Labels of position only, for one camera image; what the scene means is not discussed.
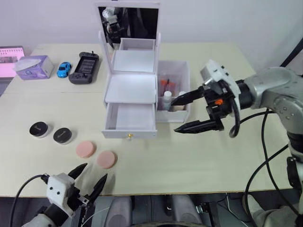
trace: makeup sponge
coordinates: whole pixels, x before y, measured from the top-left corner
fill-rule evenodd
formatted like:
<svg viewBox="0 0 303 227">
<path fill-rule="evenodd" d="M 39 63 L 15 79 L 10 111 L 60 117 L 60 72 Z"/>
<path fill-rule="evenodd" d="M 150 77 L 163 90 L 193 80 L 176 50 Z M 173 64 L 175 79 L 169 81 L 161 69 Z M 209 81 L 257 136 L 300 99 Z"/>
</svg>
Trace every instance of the makeup sponge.
<svg viewBox="0 0 303 227">
<path fill-rule="evenodd" d="M 97 158 L 97 164 L 104 169 L 111 168 L 116 161 L 115 154 L 112 151 L 103 151 Z"/>
<path fill-rule="evenodd" d="M 76 147 L 76 153 L 79 157 L 90 157 L 95 152 L 95 146 L 90 141 L 83 141 Z"/>
</svg>

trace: white wall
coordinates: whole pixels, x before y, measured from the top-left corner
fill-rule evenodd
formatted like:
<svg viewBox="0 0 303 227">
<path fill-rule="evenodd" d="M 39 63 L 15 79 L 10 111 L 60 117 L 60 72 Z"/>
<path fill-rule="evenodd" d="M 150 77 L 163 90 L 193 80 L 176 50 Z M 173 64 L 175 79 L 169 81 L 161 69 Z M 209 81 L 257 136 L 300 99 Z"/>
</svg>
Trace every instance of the white wall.
<svg viewBox="0 0 303 227">
<path fill-rule="evenodd" d="M 97 43 L 97 0 L 1 0 L 0 46 Z M 235 42 L 255 70 L 303 37 L 302 0 L 161 0 L 164 42 Z"/>
</svg>

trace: white vanity organizer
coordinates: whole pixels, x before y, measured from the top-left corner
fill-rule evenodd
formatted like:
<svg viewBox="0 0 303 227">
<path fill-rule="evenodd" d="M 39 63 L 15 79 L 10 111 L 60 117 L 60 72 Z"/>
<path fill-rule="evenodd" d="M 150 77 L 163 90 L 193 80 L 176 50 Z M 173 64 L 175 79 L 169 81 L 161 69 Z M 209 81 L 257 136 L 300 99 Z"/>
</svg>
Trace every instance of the white vanity organizer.
<svg viewBox="0 0 303 227">
<path fill-rule="evenodd" d="M 189 92 L 189 68 L 186 61 L 159 61 L 160 4 L 146 2 L 107 1 L 96 3 L 100 9 L 123 8 L 123 15 L 129 8 L 157 9 L 158 22 L 156 39 L 121 38 L 119 49 L 109 54 L 102 29 L 99 32 L 103 61 L 108 76 L 104 93 L 107 107 L 105 128 L 106 138 L 156 138 L 156 122 L 184 122 L 190 113 L 190 105 L 182 111 L 162 111 L 163 83 L 173 84 L 173 98 L 180 91 Z"/>
</svg>

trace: table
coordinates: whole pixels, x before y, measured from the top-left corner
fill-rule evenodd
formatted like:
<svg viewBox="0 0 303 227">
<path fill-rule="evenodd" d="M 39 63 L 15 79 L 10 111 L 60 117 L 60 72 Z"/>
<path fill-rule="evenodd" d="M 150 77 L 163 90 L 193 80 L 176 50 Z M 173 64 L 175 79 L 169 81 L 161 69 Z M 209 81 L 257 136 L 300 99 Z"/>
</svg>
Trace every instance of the table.
<svg viewBox="0 0 303 227">
<path fill-rule="evenodd" d="M 43 44 L 37 46 L 33 55 L 48 55 L 56 69 L 62 61 L 75 66 L 79 52 L 91 50 L 102 58 L 98 44 Z M 231 43 L 161 44 L 160 60 L 188 61 L 192 89 L 202 83 L 199 72 L 208 59 L 224 65 L 234 79 L 254 74 Z M 231 117 L 223 119 L 225 131 L 221 132 L 179 134 L 173 129 L 180 124 L 158 123 L 155 140 L 105 139 L 101 133 L 106 114 L 104 64 L 101 63 L 98 76 L 90 85 L 71 84 L 68 79 L 58 78 L 55 71 L 45 80 L 23 81 L 15 77 L 0 97 L 0 196 L 15 196 L 22 183 L 33 175 L 68 173 L 84 162 L 89 165 L 76 182 L 82 194 L 90 193 L 105 173 L 108 178 L 103 195 L 242 192 L 253 171 L 264 161 L 260 140 L 262 117 L 241 125 L 234 139 L 228 136 L 234 124 Z M 241 117 L 259 111 L 244 110 Z M 203 99 L 192 104 L 188 121 L 197 119 L 208 119 Z M 76 138 L 68 145 L 56 144 L 54 130 L 43 139 L 33 138 L 28 129 L 37 121 L 47 122 L 54 130 L 68 127 Z M 269 155 L 288 142 L 274 114 L 269 115 L 265 131 Z M 83 140 L 91 140 L 97 146 L 95 154 L 87 159 L 75 154 L 76 146 Z M 96 164 L 98 154 L 104 150 L 112 150 L 118 156 L 116 165 L 109 170 Z M 286 173 L 289 155 L 287 150 L 270 163 L 280 188 L 290 188 Z M 251 189 L 274 189 L 265 168 L 258 173 Z M 22 196 L 45 195 L 46 186 L 39 180 L 22 192 Z"/>
</svg>

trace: white bottle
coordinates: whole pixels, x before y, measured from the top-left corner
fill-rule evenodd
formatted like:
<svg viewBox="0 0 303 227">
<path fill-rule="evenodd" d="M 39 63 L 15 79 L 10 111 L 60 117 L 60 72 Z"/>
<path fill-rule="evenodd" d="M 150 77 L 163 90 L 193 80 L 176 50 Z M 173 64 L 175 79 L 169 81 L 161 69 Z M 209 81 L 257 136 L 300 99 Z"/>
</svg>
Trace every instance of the white bottle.
<svg viewBox="0 0 303 227">
<path fill-rule="evenodd" d="M 180 91 L 179 96 L 184 95 L 185 93 L 186 93 L 185 91 Z M 185 108 L 184 105 L 175 105 L 174 111 L 184 110 L 184 108 Z"/>
<path fill-rule="evenodd" d="M 171 103 L 171 92 L 170 91 L 166 91 L 164 92 L 164 96 L 162 99 L 162 109 L 163 110 L 169 110 L 170 109 L 170 103 Z"/>
</svg>

